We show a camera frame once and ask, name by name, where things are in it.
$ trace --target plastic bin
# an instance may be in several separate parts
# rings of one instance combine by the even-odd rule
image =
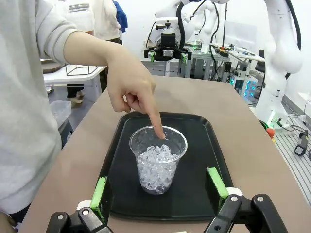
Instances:
[[[71,114],[71,102],[70,101],[54,101],[50,104],[51,111],[58,127],[60,127]]]

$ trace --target gray sleeve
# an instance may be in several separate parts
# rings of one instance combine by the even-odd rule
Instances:
[[[66,62],[64,45],[71,33],[78,31],[74,24],[57,13],[47,0],[36,0],[35,33],[40,57]]]

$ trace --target finger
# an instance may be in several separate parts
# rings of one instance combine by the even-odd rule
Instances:
[[[143,104],[141,104],[139,102],[139,99],[137,98],[137,96],[133,95],[133,94],[126,94],[126,102],[127,104],[134,109],[135,111],[138,111],[140,113],[146,114],[146,110],[143,106]]]
[[[160,139],[165,138],[165,134],[163,132],[160,112],[158,111],[155,103],[154,96],[152,95],[152,92],[146,91],[144,92],[141,97],[138,97],[139,101],[142,102],[144,108],[146,109],[147,114],[149,115],[150,121],[152,125],[154,126],[154,130],[156,135]]]
[[[126,111],[127,113],[129,113],[131,111],[130,106],[124,101],[123,96],[118,94],[118,93],[109,93],[109,97],[110,97],[110,102],[111,105],[113,107],[113,109],[115,110],[115,112],[122,112],[122,111]]]

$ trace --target clear plastic cup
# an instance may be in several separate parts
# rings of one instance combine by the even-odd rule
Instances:
[[[137,130],[130,138],[130,148],[135,154],[139,181],[141,187],[150,194],[160,195],[165,193],[172,184],[178,162],[187,151],[187,140],[181,132],[171,127],[163,126],[166,136],[161,140],[155,134],[153,126]],[[150,146],[167,145],[171,150],[170,160],[148,160],[142,154]]]

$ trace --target table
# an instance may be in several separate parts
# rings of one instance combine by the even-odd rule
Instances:
[[[97,69],[91,73],[88,73],[88,68],[79,68],[73,72],[73,74],[87,74],[87,75],[73,75],[67,76],[66,68],[63,67],[60,70],[51,73],[44,74],[44,82],[46,85],[57,85],[57,84],[85,84],[86,96],[92,101],[96,101],[98,97],[102,94],[101,82],[99,78],[99,73],[103,71],[106,67],[97,67]],[[68,72],[73,69],[72,65],[68,65]]]
[[[192,46],[185,46],[185,49],[188,49],[188,51],[192,52],[192,57],[191,61],[187,60],[187,64],[184,65],[181,60],[179,60],[179,68],[178,72],[181,73],[181,76],[185,76],[185,78],[190,78],[190,73],[191,73],[191,66],[192,62],[197,59],[196,65],[195,65],[195,70],[194,70],[194,76],[197,77],[203,70],[203,62],[206,62],[206,68],[204,72],[204,80],[208,80],[211,73],[210,73],[210,68],[211,65],[213,64],[213,59],[210,53],[203,53],[200,50],[194,50],[194,47]],[[229,62],[230,59],[227,57],[223,57],[221,55],[218,55],[216,53],[213,53],[214,58],[217,62]]]
[[[232,181],[246,197],[268,194],[290,233],[310,232],[311,210],[293,175],[261,124],[229,84],[174,77],[155,80],[160,111],[197,114],[211,122]],[[20,233],[44,233],[54,212],[72,214],[79,202],[92,198],[123,114],[113,111],[108,92],[104,91],[56,159]],[[108,225],[116,233],[202,233],[207,222],[142,222],[110,216]],[[248,231],[235,225],[232,232]]]

